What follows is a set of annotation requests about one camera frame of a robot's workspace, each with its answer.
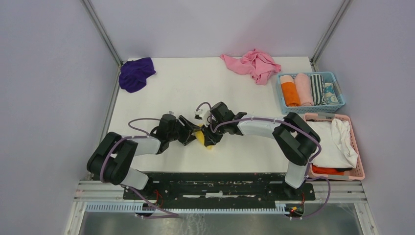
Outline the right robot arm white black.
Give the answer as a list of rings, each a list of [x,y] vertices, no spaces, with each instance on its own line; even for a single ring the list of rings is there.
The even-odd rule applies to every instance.
[[[259,117],[245,112],[235,114],[224,102],[207,109],[198,106],[195,118],[203,122],[200,132],[205,147],[214,146],[225,134],[274,139],[288,160],[283,195],[295,200],[302,194],[311,161],[321,150],[319,135],[296,113],[284,117]]]

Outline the teal patterned towel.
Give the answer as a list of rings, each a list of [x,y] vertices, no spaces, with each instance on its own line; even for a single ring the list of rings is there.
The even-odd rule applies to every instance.
[[[339,100],[334,91],[334,85],[332,83],[324,84],[324,97],[326,105],[338,105]]]

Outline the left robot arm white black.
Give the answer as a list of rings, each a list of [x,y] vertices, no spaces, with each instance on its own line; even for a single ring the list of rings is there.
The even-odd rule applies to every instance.
[[[182,115],[168,113],[157,121],[158,125],[143,136],[107,133],[89,158],[87,171],[104,183],[134,188],[140,198],[150,198],[154,186],[148,182],[149,176],[131,167],[134,157],[161,154],[174,141],[186,146],[196,140],[195,133],[201,129]]]

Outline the green white striped towel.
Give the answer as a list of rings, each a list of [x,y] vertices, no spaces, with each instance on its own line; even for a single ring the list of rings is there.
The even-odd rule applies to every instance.
[[[315,106],[326,105],[326,99],[324,95],[324,78],[320,74],[310,75],[311,92]]]

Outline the yellow towel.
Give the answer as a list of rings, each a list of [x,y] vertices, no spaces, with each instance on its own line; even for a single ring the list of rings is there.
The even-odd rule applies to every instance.
[[[205,145],[205,136],[201,130],[198,130],[194,133],[194,136],[196,137],[196,140],[206,149],[211,150],[213,148],[213,145]]]

